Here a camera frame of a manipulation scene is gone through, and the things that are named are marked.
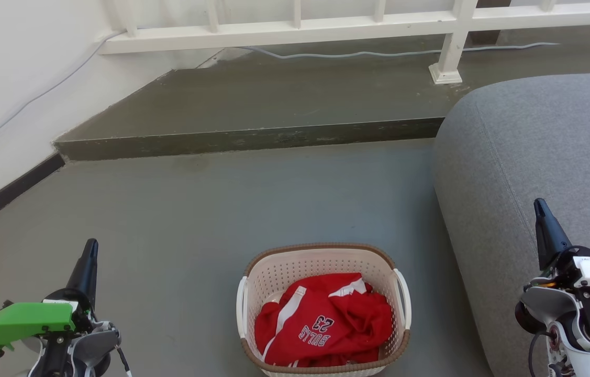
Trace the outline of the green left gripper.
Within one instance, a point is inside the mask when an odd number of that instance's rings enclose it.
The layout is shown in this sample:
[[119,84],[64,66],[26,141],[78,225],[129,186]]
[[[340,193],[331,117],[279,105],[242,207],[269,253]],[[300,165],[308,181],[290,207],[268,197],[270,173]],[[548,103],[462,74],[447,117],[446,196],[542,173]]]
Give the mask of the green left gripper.
[[11,303],[0,309],[0,350],[28,337],[80,335],[95,320],[98,241],[85,243],[66,288],[41,302]]

